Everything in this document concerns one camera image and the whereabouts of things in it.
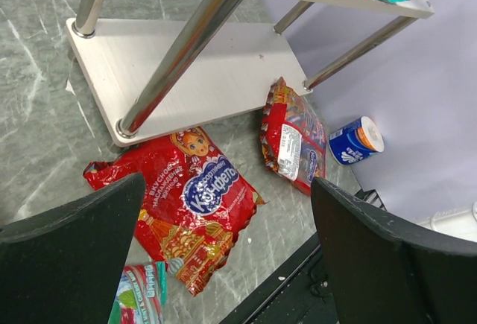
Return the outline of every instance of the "blue toilet paper roll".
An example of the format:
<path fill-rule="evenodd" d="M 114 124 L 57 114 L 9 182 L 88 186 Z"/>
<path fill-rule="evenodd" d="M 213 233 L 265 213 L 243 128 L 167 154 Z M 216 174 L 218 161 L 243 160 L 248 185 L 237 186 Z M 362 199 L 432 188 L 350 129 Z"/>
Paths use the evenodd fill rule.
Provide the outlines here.
<path fill-rule="evenodd" d="M 329 149 L 343 165 L 381 153 L 385 149 L 381 133 L 368 117 L 360 117 L 329 136 Z"/>

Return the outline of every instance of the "marble surface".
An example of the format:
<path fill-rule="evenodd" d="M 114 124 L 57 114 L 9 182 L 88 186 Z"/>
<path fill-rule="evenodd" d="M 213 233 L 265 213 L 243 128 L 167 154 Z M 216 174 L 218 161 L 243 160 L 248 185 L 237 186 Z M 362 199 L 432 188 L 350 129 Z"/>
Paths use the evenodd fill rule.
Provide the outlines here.
<path fill-rule="evenodd" d="M 106 0 L 102 17 L 187 20 L 200 0 Z M 91 189 L 81 176 L 113 145 L 77 63 L 67 57 L 64 23 L 79 0 L 0 0 L 0 225 L 74 200 Z M 240 22 L 267 22 L 259 0 L 245 0 Z M 205 126 L 214 142 L 268 201 L 243 230 L 228 265 L 192 298 L 169 281 L 167 323 L 219 323 L 314 232 L 309 198 L 264 168 L 252 112 Z M 348 168 L 327 157 L 328 178 L 350 192 Z M 129 263 L 148 260 L 134 240 Z"/>

